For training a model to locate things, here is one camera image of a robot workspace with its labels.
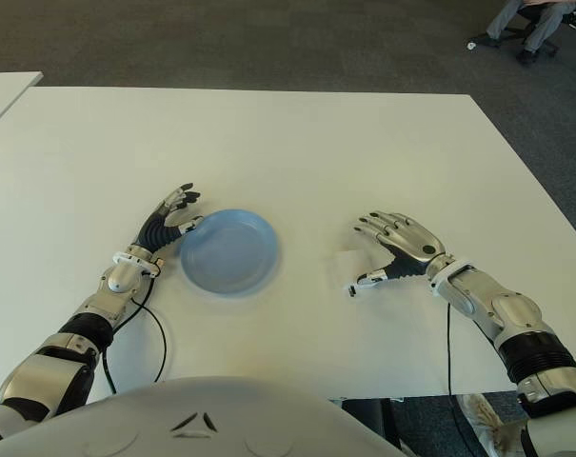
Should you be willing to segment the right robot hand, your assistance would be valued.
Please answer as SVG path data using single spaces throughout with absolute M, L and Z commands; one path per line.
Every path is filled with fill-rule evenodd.
M 410 216 L 376 210 L 359 221 L 353 229 L 387 250 L 393 260 L 385 267 L 360 275 L 356 280 L 358 287 L 410 276 L 433 278 L 455 261 L 444 244 Z

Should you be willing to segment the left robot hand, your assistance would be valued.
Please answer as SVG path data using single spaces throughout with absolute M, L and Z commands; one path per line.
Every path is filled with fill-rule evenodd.
M 176 211 L 186 209 L 197 202 L 200 192 L 192 190 L 193 184 L 186 183 L 166 196 L 146 219 L 134 238 L 133 244 L 154 254 L 161 248 L 175 242 L 191 232 L 203 221 L 203 216 L 195 216 L 187 222 L 168 226 L 168 218 Z

